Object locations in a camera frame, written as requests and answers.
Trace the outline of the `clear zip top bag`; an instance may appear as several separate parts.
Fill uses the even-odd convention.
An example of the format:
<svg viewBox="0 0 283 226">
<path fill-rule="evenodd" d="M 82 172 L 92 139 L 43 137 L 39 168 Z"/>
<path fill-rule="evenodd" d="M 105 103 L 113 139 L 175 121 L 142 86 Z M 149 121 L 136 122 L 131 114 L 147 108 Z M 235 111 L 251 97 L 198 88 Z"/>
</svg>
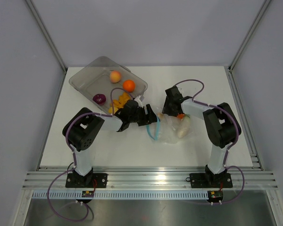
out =
<svg viewBox="0 0 283 226">
<path fill-rule="evenodd" d="M 177 136 L 177 129 L 179 127 L 181 120 L 174 116 L 168 116 L 166 114 L 163 115 L 164 117 L 162 119 L 160 119 L 157 116 L 158 121 L 154 123 L 153 126 L 152 125 L 146 126 L 146 130 L 149 137 L 155 142 L 161 142 L 165 144 L 176 144 L 180 140 L 184 139 L 186 136 L 192 133 L 192 119 L 191 119 L 191 128 L 188 135 L 186 135 L 183 138 L 179 138 Z"/>
</svg>

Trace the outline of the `fake fried chicken piece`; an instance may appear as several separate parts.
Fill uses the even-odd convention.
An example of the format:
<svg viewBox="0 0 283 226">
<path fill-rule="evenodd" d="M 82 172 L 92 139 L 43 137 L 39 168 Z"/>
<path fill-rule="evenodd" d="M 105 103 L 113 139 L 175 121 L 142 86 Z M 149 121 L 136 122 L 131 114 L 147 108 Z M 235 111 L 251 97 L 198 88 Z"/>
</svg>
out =
<svg viewBox="0 0 283 226">
<path fill-rule="evenodd" d="M 124 105 L 127 103 L 127 101 L 130 99 L 131 99 L 130 95 L 124 92 L 122 95 L 118 97 L 118 100 L 113 99 L 113 106 L 118 109 L 123 108 Z"/>
</svg>

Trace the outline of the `orange fake orange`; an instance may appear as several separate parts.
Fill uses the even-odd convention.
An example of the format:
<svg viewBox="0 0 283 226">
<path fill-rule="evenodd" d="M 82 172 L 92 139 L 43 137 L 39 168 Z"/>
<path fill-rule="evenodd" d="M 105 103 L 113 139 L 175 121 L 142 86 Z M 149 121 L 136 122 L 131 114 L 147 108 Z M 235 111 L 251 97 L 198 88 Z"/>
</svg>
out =
<svg viewBox="0 0 283 226">
<path fill-rule="evenodd" d="M 135 90 L 135 82 L 133 80 L 125 80 L 123 82 L 123 89 L 127 92 L 133 92 Z"/>
</svg>

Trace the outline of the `purple fake onion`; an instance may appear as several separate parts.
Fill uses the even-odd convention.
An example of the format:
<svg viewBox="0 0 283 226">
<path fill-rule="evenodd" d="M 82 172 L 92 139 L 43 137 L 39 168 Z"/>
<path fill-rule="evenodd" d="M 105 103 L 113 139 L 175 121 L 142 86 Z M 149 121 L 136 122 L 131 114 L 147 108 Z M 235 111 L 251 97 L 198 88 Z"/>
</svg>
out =
<svg viewBox="0 0 283 226">
<path fill-rule="evenodd" d="M 98 105 L 104 105 L 106 103 L 106 96 L 104 94 L 96 94 L 93 98 L 92 98 L 93 102 L 95 102 Z"/>
</svg>

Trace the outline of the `fake peach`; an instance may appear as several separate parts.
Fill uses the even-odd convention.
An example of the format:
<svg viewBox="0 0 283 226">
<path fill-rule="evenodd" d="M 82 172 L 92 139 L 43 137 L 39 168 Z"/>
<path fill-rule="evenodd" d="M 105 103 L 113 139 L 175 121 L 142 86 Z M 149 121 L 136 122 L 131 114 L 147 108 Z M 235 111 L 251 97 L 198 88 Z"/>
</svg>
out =
<svg viewBox="0 0 283 226">
<path fill-rule="evenodd" d="M 119 71 L 111 71 L 109 78 L 112 83 L 118 83 L 121 81 L 122 75 Z"/>
</svg>

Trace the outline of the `beige fake garlic bulb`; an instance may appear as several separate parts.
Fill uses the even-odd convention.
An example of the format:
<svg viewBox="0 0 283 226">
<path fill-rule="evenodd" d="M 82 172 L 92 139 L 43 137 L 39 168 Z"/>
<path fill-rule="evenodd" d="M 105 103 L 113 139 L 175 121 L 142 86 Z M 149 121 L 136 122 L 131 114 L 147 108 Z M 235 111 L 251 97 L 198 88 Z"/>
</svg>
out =
<svg viewBox="0 0 283 226">
<path fill-rule="evenodd" d="M 163 113 L 158 113 L 157 116 L 162 119 L 164 117 Z"/>
</svg>

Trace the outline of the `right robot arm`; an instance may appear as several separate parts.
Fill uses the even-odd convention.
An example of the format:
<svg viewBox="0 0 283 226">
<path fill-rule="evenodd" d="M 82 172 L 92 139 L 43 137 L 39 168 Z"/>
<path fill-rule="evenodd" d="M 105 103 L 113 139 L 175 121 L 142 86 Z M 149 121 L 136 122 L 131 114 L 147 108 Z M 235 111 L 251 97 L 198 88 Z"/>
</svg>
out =
<svg viewBox="0 0 283 226">
<path fill-rule="evenodd" d="M 188 181 L 192 188 L 232 188 L 232 178 L 226 167 L 229 149 L 241 134 L 241 127 L 226 102 L 205 104 L 180 93 L 177 86 L 165 90 L 166 100 L 162 113 L 178 116 L 183 113 L 202 119 L 212 143 L 211 155 L 203 173 L 191 173 Z"/>
</svg>

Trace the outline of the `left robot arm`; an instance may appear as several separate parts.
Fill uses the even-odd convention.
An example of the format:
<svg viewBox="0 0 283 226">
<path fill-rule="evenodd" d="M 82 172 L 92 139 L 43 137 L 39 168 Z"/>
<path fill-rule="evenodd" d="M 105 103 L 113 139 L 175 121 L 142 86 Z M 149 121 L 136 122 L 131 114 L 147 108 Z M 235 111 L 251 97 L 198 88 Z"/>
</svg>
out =
<svg viewBox="0 0 283 226">
<path fill-rule="evenodd" d="M 67 170 L 66 188 L 105 188 L 108 175 L 94 172 L 87 156 L 88 149 L 100 130 L 122 132 L 131 123 L 137 123 L 139 127 L 146 126 L 147 129 L 150 124 L 156 123 L 156 133 L 152 138 L 157 140 L 160 119 L 149 104 L 139 106 L 137 101 L 129 100 L 123 108 L 110 115 L 82 108 L 62 131 L 74 159 L 73 169 Z"/>
</svg>

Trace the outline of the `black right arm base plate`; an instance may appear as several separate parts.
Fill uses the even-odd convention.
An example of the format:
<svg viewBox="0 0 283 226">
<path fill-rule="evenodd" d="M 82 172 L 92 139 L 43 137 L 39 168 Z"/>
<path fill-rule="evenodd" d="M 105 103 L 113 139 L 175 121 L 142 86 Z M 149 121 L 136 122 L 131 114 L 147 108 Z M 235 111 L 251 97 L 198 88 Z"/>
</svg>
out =
<svg viewBox="0 0 283 226">
<path fill-rule="evenodd" d="M 205 173 L 191 173 L 187 181 L 190 182 L 191 188 L 233 188 L 232 178 L 229 173 L 213 181 L 208 181 Z"/>
</svg>

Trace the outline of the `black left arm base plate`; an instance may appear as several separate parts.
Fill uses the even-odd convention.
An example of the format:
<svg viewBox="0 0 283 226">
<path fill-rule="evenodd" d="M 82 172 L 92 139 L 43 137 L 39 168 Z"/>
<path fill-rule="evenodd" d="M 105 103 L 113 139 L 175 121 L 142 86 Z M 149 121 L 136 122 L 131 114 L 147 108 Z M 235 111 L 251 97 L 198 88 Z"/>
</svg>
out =
<svg viewBox="0 0 283 226">
<path fill-rule="evenodd" d="M 108 174 L 106 173 L 93 173 L 92 176 L 82 177 L 69 173 L 66 179 L 66 188 L 106 188 Z"/>
</svg>

